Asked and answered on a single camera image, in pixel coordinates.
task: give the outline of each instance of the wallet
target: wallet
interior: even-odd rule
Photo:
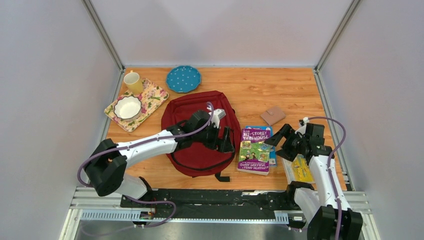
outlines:
[[[272,126],[278,121],[283,120],[286,117],[286,114],[278,106],[273,106],[262,113],[260,117],[263,118],[269,126]]]

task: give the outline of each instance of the tray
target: tray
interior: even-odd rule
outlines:
[[[156,109],[159,108],[168,98],[169,93],[166,92],[163,88],[156,85],[147,78],[143,78],[143,87],[144,91],[138,95],[134,95],[131,91],[127,90],[122,95],[120,95],[115,101],[113,101],[109,106],[106,107],[104,113],[121,128],[127,132],[134,131],[140,124],[142,124]],[[114,107],[117,104],[118,100],[127,97],[134,96],[141,101],[141,115],[133,121],[124,121],[119,119],[114,114]]]

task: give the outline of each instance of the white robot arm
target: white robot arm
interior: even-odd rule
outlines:
[[[225,111],[215,109],[212,115],[211,113],[199,110],[186,121],[135,141],[114,143],[111,139],[103,140],[92,156],[112,151],[95,157],[84,166],[90,184],[100,197],[119,193],[140,199],[148,190],[146,184],[143,179],[125,173],[125,170],[134,164],[157,155],[188,148],[193,142],[203,143],[205,147],[221,153],[234,152],[235,148],[230,141],[231,129],[228,126],[224,127],[223,136],[218,137],[220,120],[226,115]],[[201,129],[208,119],[210,123]]]
[[[285,124],[265,143],[277,146],[285,138],[281,149],[276,154],[284,159],[293,161],[302,154],[316,183],[318,198],[311,184],[292,182],[288,186],[288,196],[303,211],[308,225],[307,239],[332,239],[336,225],[341,229],[343,239],[357,240],[361,233],[363,219],[360,213],[354,212],[346,200],[338,181],[335,169],[333,149],[325,146],[324,126],[308,123],[308,119],[300,121],[301,127],[294,130]]]

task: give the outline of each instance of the polka dot plate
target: polka dot plate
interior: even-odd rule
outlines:
[[[188,93],[195,90],[202,80],[200,72],[192,66],[178,66],[166,77],[168,88],[177,93]]]

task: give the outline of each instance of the white wall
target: white wall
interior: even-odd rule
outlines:
[[[57,240],[119,71],[78,0],[2,0],[0,56],[0,239]]]
[[[351,0],[92,0],[125,65],[318,63]]]
[[[381,239],[423,239],[424,1],[364,0],[322,71]]]

